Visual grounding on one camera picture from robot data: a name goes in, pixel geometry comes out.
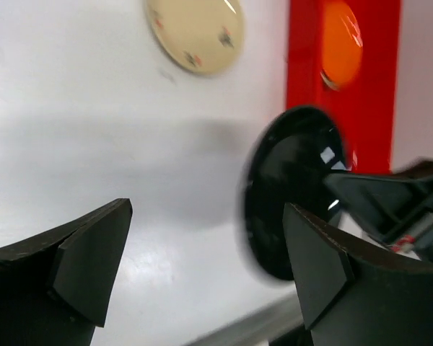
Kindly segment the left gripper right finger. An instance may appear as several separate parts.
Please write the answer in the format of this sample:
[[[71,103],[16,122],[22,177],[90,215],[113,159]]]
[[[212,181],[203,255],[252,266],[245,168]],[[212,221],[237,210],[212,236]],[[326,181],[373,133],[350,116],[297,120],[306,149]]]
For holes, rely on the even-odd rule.
[[[377,247],[293,204],[283,226],[315,345],[433,345],[433,263]]]

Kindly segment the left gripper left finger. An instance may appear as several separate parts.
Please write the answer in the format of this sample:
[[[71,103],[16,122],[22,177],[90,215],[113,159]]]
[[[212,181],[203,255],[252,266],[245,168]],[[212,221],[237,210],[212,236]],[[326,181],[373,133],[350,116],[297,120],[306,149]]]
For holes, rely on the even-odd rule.
[[[90,345],[105,324],[133,207],[115,199],[0,248],[0,345]]]

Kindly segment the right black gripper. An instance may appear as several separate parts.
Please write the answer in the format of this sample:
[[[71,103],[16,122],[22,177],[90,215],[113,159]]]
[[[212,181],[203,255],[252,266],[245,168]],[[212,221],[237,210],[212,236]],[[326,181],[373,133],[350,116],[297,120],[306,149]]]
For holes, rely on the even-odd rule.
[[[332,173],[324,183],[373,241],[433,262],[433,160],[389,175]]]

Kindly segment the black plate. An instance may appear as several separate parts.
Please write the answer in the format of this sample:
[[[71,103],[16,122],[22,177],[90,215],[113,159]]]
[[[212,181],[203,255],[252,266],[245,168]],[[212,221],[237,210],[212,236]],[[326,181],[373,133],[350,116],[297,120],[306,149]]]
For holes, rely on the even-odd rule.
[[[282,221],[285,204],[339,224],[342,206],[324,179],[348,168],[340,131],[322,109],[297,106],[270,123],[245,166],[240,207],[248,245],[264,272],[294,279]]]

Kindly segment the orange plate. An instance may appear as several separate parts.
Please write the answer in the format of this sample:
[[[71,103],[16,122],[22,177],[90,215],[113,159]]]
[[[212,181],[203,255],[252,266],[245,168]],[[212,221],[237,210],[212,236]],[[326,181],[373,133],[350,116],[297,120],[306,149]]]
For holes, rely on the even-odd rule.
[[[323,7],[323,81],[343,89],[357,77],[362,64],[363,41],[358,21],[346,1],[326,1]]]

